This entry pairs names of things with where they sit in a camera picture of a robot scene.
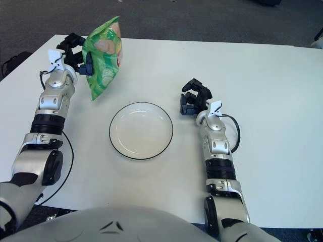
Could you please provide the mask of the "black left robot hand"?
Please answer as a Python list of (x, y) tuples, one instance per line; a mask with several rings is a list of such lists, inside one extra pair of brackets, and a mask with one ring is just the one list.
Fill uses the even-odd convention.
[(57, 45), (57, 49), (64, 51), (64, 63), (70, 65), (75, 72), (85, 76), (92, 76), (94, 75), (94, 66), (91, 53), (88, 52), (85, 57), (83, 57), (81, 51), (73, 53), (73, 48), (83, 46), (84, 43), (85, 38), (75, 33), (70, 33)]

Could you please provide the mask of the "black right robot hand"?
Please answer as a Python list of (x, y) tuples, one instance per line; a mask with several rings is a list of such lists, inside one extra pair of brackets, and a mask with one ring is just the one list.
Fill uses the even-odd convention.
[(193, 78), (182, 88), (180, 97), (181, 115), (197, 115), (207, 110), (206, 101), (212, 99), (211, 91)]

